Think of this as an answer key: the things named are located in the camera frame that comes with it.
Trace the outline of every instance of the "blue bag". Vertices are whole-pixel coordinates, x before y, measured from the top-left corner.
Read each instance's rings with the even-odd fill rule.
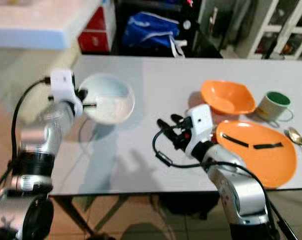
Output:
[[[186,41],[175,40],[179,33],[178,24],[175,20],[153,13],[139,12],[130,17],[122,44],[130,48],[135,46],[140,48],[166,46],[172,49],[175,57],[184,56],[180,47],[185,46]]]

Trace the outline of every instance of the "metal spoon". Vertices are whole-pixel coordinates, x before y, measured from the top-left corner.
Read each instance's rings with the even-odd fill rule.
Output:
[[[290,139],[298,144],[302,146],[302,136],[300,135],[300,133],[293,127],[289,127],[289,137]]]

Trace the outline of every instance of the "white bowl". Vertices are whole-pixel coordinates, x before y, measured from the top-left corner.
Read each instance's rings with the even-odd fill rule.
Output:
[[[85,108],[87,115],[101,124],[120,124],[131,115],[135,97],[131,87],[116,76],[98,73],[89,76],[79,89],[87,89],[83,103],[96,103]]]

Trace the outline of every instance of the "tiled floor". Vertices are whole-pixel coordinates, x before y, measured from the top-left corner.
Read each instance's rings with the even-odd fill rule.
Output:
[[[271,192],[270,198],[302,240],[302,191]],[[231,240],[229,226],[219,203],[207,220],[198,216],[171,214],[156,195],[83,197],[75,199],[80,209],[91,202],[83,217],[98,233],[107,233],[116,240]],[[54,220],[48,239],[83,240],[84,233],[55,204]]]

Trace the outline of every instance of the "orange plate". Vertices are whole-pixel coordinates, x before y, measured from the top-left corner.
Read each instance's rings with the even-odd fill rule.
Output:
[[[208,80],[201,87],[204,101],[212,108],[225,114],[249,114],[255,110],[255,100],[245,85]]]
[[[247,143],[245,147],[223,137]],[[246,121],[224,121],[216,129],[217,142],[238,154],[267,188],[287,183],[295,173],[297,157],[291,141],[278,131]],[[274,148],[255,149],[254,145],[282,143]]]

